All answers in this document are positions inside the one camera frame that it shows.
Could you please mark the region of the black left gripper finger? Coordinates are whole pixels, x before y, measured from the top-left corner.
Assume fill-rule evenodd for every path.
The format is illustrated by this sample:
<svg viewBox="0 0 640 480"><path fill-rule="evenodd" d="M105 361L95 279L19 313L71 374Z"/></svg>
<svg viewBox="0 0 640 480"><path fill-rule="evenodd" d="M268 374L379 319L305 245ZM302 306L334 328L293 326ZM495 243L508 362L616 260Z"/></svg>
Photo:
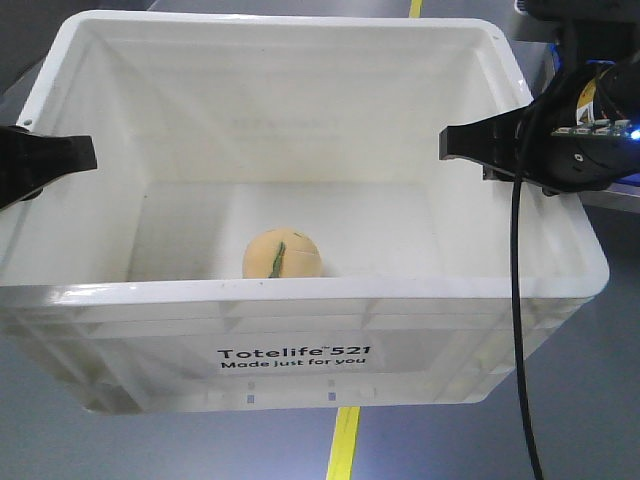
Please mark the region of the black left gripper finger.
<svg viewBox="0 0 640 480"><path fill-rule="evenodd" d="M38 135L1 127L1 207L32 200L59 178L98 167L90 136Z"/></svg>

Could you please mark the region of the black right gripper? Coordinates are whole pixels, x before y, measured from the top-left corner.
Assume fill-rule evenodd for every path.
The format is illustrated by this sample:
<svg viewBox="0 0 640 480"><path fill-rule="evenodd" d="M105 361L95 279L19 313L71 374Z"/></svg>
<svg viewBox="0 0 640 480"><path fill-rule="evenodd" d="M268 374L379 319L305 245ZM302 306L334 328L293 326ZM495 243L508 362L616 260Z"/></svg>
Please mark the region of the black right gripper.
<svg viewBox="0 0 640 480"><path fill-rule="evenodd" d="M545 194L598 191L639 172L639 61L562 68L527 107L439 133L440 160L464 159L485 180L532 183Z"/></svg>

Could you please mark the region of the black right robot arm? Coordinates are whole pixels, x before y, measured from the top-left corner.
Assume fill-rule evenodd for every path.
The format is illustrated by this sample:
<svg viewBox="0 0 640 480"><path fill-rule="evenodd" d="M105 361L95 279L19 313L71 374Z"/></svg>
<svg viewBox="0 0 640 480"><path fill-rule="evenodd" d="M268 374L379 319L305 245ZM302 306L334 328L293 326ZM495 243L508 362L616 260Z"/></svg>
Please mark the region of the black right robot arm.
<svg viewBox="0 0 640 480"><path fill-rule="evenodd" d="M550 23L560 66L529 105L439 135L442 160L465 159L550 196L607 189L639 171L639 4L525 1Z"/></svg>

